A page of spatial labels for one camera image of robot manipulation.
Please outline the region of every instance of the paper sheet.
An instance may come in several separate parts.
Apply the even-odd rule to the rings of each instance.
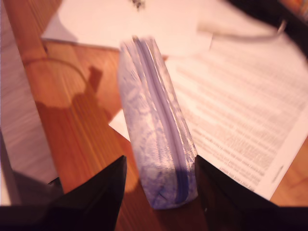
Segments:
[[[198,154],[269,200],[308,135],[303,55],[286,37],[219,41],[166,64]]]
[[[109,126],[120,133],[125,139],[130,141],[123,110],[116,114],[116,116],[109,123]]]
[[[139,11],[131,0],[64,0],[44,39],[118,48],[133,35],[152,36],[164,55],[185,56],[209,48],[197,34],[200,0],[147,0]]]

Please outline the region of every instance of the zipper pull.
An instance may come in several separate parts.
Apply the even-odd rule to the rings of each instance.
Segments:
[[[133,41],[134,41],[134,42],[139,42],[139,38],[138,38],[138,36],[133,35]]]

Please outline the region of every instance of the black object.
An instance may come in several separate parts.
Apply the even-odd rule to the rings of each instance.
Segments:
[[[294,14],[278,0],[228,0],[246,14],[272,26],[279,27],[287,21],[285,32],[308,57],[308,22]]]
[[[126,157],[122,156],[49,205],[1,206],[0,231],[114,230],[126,171]]]
[[[306,207],[278,207],[200,156],[195,159],[195,174],[209,231],[308,230]]]

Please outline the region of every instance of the pencil case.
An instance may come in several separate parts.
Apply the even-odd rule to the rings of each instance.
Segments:
[[[193,200],[197,151],[153,38],[121,44],[117,81],[139,177],[151,207],[175,208]]]

